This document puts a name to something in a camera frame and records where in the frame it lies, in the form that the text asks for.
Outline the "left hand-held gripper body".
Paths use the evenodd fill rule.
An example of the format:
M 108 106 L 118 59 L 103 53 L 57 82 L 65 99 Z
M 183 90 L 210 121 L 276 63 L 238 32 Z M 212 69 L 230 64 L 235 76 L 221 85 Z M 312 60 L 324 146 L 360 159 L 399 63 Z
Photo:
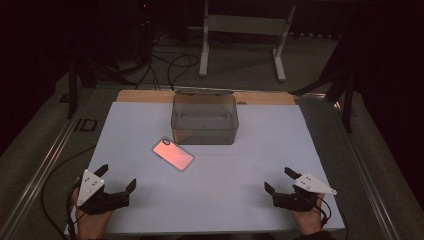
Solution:
M 129 195 L 125 191 L 106 193 L 105 181 L 86 169 L 80 180 L 77 206 L 89 215 L 98 215 L 129 206 Z

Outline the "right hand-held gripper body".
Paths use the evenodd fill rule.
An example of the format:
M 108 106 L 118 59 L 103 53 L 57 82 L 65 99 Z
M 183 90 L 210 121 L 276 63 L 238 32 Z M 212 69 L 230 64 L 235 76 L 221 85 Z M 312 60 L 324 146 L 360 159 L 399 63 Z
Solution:
M 301 174 L 300 178 L 294 180 L 292 187 L 294 192 L 291 194 L 276 192 L 272 197 L 275 207 L 308 212 L 317 205 L 319 194 L 337 194 L 335 189 L 310 173 Z

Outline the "pink phone case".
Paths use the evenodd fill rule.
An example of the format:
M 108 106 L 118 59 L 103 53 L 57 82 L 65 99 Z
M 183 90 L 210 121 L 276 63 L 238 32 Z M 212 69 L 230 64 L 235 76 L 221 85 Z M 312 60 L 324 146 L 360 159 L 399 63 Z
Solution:
M 192 154 L 168 137 L 162 137 L 152 147 L 152 151 L 178 171 L 184 171 L 194 161 Z

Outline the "transparent plastic box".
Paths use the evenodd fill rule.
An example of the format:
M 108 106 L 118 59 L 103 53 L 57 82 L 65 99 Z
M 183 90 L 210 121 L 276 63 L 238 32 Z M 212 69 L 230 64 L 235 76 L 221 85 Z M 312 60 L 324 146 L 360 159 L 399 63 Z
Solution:
M 231 145 L 239 127 L 232 91 L 178 90 L 171 128 L 180 145 Z

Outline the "person's right hand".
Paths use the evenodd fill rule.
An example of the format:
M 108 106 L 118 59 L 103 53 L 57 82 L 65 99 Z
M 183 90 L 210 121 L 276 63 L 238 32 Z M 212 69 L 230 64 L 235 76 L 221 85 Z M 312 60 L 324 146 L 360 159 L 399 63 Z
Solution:
M 323 194 L 318 195 L 317 208 L 311 209 L 309 212 L 297 212 L 290 210 L 290 214 L 294 218 L 298 230 L 301 235 L 311 235 L 318 233 L 322 230 L 321 225 L 321 205 Z

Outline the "person's left hand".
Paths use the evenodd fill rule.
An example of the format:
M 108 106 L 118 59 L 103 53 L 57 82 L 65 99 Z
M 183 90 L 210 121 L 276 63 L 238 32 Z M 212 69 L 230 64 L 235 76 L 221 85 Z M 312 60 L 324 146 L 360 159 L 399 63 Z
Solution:
M 79 189 L 76 188 L 71 199 L 76 208 L 75 217 L 77 222 L 77 239 L 78 240 L 97 240 L 103 239 L 107 230 L 109 221 L 113 215 L 112 211 L 108 211 L 98 215 L 89 215 L 80 210 L 77 206 Z

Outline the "white table sheet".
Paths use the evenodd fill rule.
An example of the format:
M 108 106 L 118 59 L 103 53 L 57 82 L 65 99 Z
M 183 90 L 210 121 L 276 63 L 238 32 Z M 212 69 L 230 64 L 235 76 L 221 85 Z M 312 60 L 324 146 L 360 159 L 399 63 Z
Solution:
M 292 230 L 290 214 L 274 207 L 264 186 L 292 192 L 284 170 L 327 179 L 300 108 L 240 105 L 231 145 L 188 145 L 193 162 L 179 171 L 152 150 L 171 135 L 172 107 L 115 102 L 89 164 L 108 192 L 137 183 L 127 207 L 114 212 L 110 234 L 247 233 Z

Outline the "black stand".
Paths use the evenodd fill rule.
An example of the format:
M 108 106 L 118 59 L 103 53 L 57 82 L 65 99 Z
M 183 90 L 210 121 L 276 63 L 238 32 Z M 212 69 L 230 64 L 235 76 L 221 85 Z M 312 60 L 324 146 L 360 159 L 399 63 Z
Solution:
M 351 131 L 350 118 L 355 82 L 351 64 L 351 54 L 348 52 L 350 44 L 351 41 L 347 34 L 343 34 L 338 40 L 319 78 L 298 90 L 290 91 L 291 95 L 302 96 L 322 85 L 330 83 L 331 86 L 326 92 L 324 100 L 330 103 L 336 103 L 341 97 L 344 97 L 342 123 L 348 132 Z
M 95 80 L 92 61 L 84 55 L 75 55 L 68 64 L 68 119 L 71 119 L 78 108 L 77 79 L 86 88 L 94 88 Z

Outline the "wooden board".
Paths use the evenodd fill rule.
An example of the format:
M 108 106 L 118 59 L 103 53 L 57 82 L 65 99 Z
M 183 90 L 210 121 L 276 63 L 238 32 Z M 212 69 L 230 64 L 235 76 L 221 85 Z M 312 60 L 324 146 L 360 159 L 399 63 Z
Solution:
M 172 103 L 175 93 L 164 90 L 122 90 L 117 102 Z M 235 92 L 237 103 L 246 105 L 295 105 L 292 95 L 287 92 Z

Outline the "white metal stand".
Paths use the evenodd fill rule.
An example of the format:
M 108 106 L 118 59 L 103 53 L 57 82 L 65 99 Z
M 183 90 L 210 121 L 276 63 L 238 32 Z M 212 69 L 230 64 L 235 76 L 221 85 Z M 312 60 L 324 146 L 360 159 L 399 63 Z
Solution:
M 280 43 L 272 50 L 277 80 L 286 81 L 286 74 L 281 58 L 285 42 L 287 40 L 296 6 L 291 4 L 284 19 L 260 18 L 247 16 L 216 15 L 209 13 L 209 0 L 204 0 L 203 14 L 203 45 L 200 57 L 199 75 L 205 77 L 208 74 L 209 60 L 209 33 L 226 32 L 241 34 L 258 34 L 279 36 Z

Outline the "aluminium frame rail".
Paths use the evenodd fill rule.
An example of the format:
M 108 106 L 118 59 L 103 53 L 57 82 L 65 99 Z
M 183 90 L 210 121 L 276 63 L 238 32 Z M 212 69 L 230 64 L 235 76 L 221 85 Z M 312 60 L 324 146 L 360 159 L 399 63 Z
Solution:
M 389 213 L 386 209 L 385 203 L 378 192 L 378 189 L 368 171 L 364 159 L 360 154 L 359 148 L 355 142 L 355 139 L 351 133 L 348 133 L 341 118 L 343 111 L 341 105 L 336 103 L 331 103 L 333 107 L 333 113 L 337 118 L 339 118 L 339 128 L 344 134 L 344 137 L 347 141 L 349 149 L 352 154 L 353 164 L 355 165 L 358 177 L 361 181 L 361 184 L 364 188 L 364 191 L 367 195 L 367 198 L 370 202 L 371 208 L 373 210 L 374 216 L 376 217 L 380 229 L 386 240 L 399 240 L 398 232 L 391 220 Z
M 0 156 L 0 240 L 11 240 L 52 171 L 77 117 L 55 94 Z

